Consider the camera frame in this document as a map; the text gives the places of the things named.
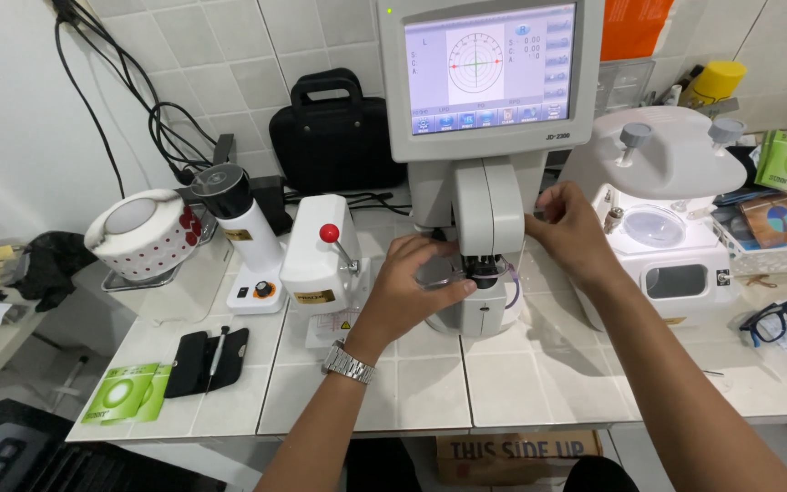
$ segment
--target cardboard box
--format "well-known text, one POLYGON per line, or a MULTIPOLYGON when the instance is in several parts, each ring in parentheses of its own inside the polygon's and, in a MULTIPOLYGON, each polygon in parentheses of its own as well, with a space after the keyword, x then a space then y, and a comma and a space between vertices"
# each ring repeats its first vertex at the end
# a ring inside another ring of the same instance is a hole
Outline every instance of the cardboard box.
POLYGON ((439 481, 448 485, 560 485, 582 456, 603 456, 593 430, 436 438, 439 481))

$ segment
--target blue eyeglasses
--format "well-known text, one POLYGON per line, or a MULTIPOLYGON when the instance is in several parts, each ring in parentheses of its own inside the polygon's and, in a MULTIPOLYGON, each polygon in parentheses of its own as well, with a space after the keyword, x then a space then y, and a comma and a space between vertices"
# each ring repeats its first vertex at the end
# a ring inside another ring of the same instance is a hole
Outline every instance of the blue eyeglasses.
POLYGON ((771 343, 772 341, 777 341, 785 335, 787 332, 787 326, 785 324, 785 319, 787 318, 787 300, 781 304, 773 303, 766 308, 761 309, 759 312, 751 315, 749 319, 740 325, 740 331, 743 332, 750 332, 752 335, 752 341, 755 342, 755 348, 757 349, 761 342, 771 343), (766 328, 762 328, 759 321, 764 318, 770 316, 778 316, 779 321, 782 324, 782 329, 779 333, 769 333, 766 328))

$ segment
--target touchscreen display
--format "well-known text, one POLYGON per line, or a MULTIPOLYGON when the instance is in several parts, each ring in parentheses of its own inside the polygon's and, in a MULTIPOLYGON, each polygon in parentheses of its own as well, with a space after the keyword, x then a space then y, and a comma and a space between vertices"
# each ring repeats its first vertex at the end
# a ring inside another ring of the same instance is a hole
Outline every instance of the touchscreen display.
POLYGON ((406 25, 412 134, 568 118, 575 4, 406 25))

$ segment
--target screwdriver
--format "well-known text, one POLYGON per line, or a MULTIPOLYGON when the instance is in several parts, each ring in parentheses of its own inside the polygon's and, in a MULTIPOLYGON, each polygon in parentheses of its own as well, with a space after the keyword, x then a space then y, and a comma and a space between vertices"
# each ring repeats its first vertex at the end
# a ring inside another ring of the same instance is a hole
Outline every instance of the screwdriver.
POLYGON ((226 334, 229 333, 229 327, 220 329, 220 338, 218 339, 218 347, 214 349, 214 357, 212 358, 212 368, 208 370, 208 386, 205 386, 205 394, 208 394, 208 389, 212 387, 212 379, 214 373, 218 372, 218 363, 220 362, 220 353, 224 350, 224 340, 226 334))

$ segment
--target silver metal watch band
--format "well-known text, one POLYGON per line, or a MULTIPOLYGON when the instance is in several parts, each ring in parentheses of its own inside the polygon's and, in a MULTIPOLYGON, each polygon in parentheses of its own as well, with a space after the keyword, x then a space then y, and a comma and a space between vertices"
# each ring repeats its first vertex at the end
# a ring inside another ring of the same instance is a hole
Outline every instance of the silver metal watch band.
POLYGON ((336 343, 333 344, 330 353, 323 362, 321 372, 327 374, 333 371, 356 379, 363 384, 369 384, 373 379, 375 368, 363 364, 354 357, 351 357, 341 346, 341 341, 336 341, 336 343))

